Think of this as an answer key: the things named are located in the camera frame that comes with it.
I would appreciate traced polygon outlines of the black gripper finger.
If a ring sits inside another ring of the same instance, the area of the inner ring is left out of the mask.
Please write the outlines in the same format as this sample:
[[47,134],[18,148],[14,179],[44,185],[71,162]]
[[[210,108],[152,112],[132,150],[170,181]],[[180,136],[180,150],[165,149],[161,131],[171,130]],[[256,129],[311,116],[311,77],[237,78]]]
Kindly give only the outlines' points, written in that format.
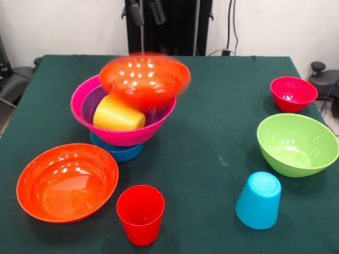
[[144,18],[142,16],[140,6],[136,0],[128,0],[129,2],[129,10],[133,17],[136,26],[143,26],[144,25]]
[[163,7],[160,0],[150,0],[149,5],[157,25],[162,25],[166,21]]

